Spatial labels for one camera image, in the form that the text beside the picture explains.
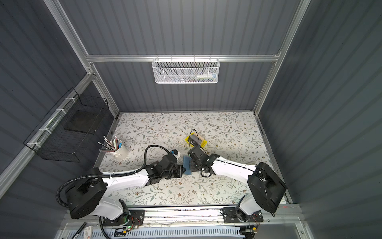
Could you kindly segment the blue leather card holder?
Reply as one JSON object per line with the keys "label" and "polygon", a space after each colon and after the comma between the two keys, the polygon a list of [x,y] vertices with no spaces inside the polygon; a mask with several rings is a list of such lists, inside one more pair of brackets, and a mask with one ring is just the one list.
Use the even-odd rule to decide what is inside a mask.
{"label": "blue leather card holder", "polygon": [[183,157],[183,168],[185,169],[185,172],[183,173],[184,175],[192,175],[191,162],[192,162],[191,157],[187,155]]}

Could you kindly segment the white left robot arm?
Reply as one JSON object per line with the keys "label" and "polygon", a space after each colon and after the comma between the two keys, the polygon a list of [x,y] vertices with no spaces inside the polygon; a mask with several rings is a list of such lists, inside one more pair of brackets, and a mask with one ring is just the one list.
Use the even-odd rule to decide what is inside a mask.
{"label": "white left robot arm", "polygon": [[125,188],[145,187],[159,183],[162,179],[181,178],[186,172],[178,164],[179,152],[171,151],[156,164],[146,165],[131,175],[118,177],[116,174],[106,178],[86,178],[72,183],[65,195],[72,219],[87,215],[99,216],[111,221],[129,217],[130,212],[122,199],[113,200],[109,194]]}

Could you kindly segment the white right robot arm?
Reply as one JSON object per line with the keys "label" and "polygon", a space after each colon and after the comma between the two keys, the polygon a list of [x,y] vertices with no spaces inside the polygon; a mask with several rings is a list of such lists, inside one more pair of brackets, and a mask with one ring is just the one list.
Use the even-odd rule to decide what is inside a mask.
{"label": "white right robot arm", "polygon": [[250,192],[236,205],[234,218],[241,222],[261,222],[262,211],[275,215],[287,186],[268,164],[234,162],[218,154],[208,155],[201,146],[194,146],[188,155],[190,169],[199,171],[202,177],[225,176],[248,185]]}

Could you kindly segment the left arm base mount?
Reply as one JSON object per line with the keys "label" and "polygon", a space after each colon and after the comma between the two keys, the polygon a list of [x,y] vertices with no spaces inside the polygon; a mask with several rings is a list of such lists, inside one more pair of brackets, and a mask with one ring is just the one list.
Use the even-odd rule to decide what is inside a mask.
{"label": "left arm base mount", "polygon": [[104,218],[102,225],[104,227],[142,226],[145,218],[145,212],[145,210],[129,210],[128,213],[122,213],[115,220]]}

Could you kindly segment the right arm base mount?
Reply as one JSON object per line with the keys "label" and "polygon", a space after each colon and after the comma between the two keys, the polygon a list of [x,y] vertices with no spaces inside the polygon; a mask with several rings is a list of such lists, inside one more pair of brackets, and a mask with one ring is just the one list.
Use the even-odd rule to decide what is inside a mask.
{"label": "right arm base mount", "polygon": [[250,223],[259,224],[264,221],[263,214],[261,211],[256,211],[251,215],[245,214],[239,208],[236,207],[223,207],[219,210],[223,216],[223,220],[226,224],[233,223]]}

